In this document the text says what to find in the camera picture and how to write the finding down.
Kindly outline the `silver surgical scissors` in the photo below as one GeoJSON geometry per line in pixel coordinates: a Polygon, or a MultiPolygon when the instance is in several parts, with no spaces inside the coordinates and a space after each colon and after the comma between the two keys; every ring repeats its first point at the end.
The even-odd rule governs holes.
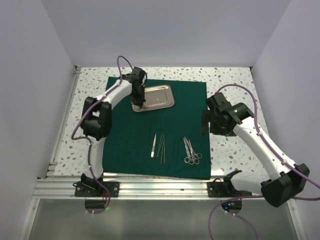
{"type": "Polygon", "coordinates": [[[198,165],[202,155],[200,153],[195,153],[190,140],[187,140],[187,145],[189,147],[189,155],[185,158],[185,162],[190,165],[198,165]]]}
{"type": "Polygon", "coordinates": [[[193,165],[195,162],[192,156],[191,149],[189,147],[189,142],[186,137],[183,137],[183,142],[184,142],[184,147],[186,151],[186,157],[184,158],[184,162],[187,164],[193,165]]]}

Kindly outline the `dark green surgical cloth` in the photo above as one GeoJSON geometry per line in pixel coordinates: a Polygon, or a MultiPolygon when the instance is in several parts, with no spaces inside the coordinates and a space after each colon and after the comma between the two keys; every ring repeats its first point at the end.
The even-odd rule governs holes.
{"type": "Polygon", "coordinates": [[[112,128],[103,147],[105,172],[208,180],[209,134],[201,133],[207,85],[197,81],[149,79],[146,87],[169,85],[170,108],[135,112],[130,98],[112,110],[112,128]]]}

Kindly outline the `silver pointed tweezers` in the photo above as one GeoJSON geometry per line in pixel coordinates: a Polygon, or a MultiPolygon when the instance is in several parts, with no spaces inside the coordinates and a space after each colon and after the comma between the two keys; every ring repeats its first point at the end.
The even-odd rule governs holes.
{"type": "Polygon", "coordinates": [[[162,147],[162,144],[163,144],[163,138],[164,138],[164,134],[161,134],[160,135],[160,141],[159,141],[158,149],[157,149],[157,154],[156,154],[157,157],[160,154],[160,150],[161,150],[161,147],[162,147]]]}
{"type": "Polygon", "coordinates": [[[165,143],[165,135],[162,136],[160,163],[161,163],[161,164],[165,164],[165,163],[166,163],[166,143],[165,143]]]}

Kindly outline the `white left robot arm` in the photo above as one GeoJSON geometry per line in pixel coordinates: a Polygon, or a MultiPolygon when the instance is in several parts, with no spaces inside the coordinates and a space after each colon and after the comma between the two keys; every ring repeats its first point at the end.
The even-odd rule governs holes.
{"type": "Polygon", "coordinates": [[[84,101],[80,127],[85,138],[89,140],[88,170],[81,175],[80,181],[92,196],[99,196],[104,190],[104,184],[99,177],[104,172],[102,148],[112,129],[112,110],[127,96],[133,105],[141,108],[146,101],[147,78],[143,69],[134,67],[128,74],[121,73],[119,79],[104,93],[97,97],[87,97],[84,101]]]}

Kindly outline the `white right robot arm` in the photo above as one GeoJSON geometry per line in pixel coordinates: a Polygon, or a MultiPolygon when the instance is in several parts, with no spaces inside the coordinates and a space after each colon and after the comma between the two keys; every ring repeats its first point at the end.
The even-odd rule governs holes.
{"type": "Polygon", "coordinates": [[[201,132],[239,137],[255,154],[266,175],[234,170],[222,181],[209,182],[211,197],[238,197],[242,191],[262,195],[273,207],[294,198],[305,187],[310,170],[286,156],[255,120],[255,114],[242,102],[232,105],[219,92],[206,100],[201,116],[201,132]]]}

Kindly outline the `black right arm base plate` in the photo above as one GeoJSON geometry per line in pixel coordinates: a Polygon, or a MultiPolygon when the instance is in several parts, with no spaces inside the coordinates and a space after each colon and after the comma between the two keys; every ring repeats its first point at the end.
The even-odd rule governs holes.
{"type": "Polygon", "coordinates": [[[209,198],[234,198],[253,195],[248,191],[236,190],[230,180],[222,180],[220,178],[207,182],[206,189],[209,198]]]}

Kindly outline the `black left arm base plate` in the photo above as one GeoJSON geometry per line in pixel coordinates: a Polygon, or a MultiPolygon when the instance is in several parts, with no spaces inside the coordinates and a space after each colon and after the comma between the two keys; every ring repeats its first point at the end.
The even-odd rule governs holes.
{"type": "Polygon", "coordinates": [[[105,197],[109,191],[108,197],[117,198],[120,191],[120,183],[117,181],[102,181],[98,184],[96,181],[92,182],[74,182],[72,184],[75,187],[74,196],[75,197],[105,197]]]}

